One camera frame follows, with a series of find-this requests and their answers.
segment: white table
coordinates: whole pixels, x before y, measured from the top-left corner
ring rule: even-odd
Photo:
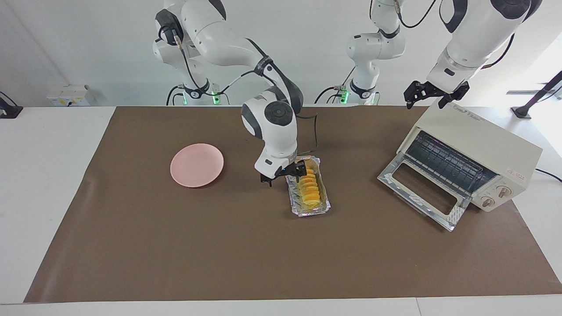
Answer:
[[[1,316],[562,315],[562,295],[21,305],[114,110],[28,108],[16,120],[0,120]],[[562,159],[532,121],[504,109],[471,110],[542,147],[539,168],[562,175]],[[537,173],[514,201],[562,279],[562,184]]]

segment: brown mat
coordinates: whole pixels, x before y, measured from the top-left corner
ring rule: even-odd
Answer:
[[[318,109],[333,208],[298,218],[283,179],[259,182],[262,142],[239,109],[118,108],[25,302],[562,293],[513,203],[469,210],[449,233],[377,181],[424,110]],[[299,125],[306,150],[312,122]],[[225,170],[186,189],[169,164],[197,142]]]

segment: round pink disc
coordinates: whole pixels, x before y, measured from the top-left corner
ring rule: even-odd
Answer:
[[[223,171],[224,157],[215,146],[195,144],[172,159],[170,173],[182,186],[198,188],[213,182]]]

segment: aluminum foil container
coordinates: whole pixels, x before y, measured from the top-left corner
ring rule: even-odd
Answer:
[[[320,191],[320,205],[312,208],[306,205],[302,201],[300,190],[298,189],[297,178],[291,175],[286,176],[287,184],[289,185],[289,198],[291,199],[291,209],[293,213],[299,217],[319,215],[328,212],[332,207],[330,201],[328,201],[328,196],[326,194],[326,188],[324,187],[324,182],[322,182],[322,175],[320,174],[320,159],[315,156],[303,156],[297,157],[296,161],[304,160],[307,167],[311,168],[316,175],[316,181],[318,183],[318,189]]]

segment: white toaster oven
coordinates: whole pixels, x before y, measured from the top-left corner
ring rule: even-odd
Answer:
[[[491,211],[527,189],[542,149],[457,104],[435,102],[414,125],[378,179],[453,231],[470,203]],[[394,177],[407,165],[456,198],[441,212]]]

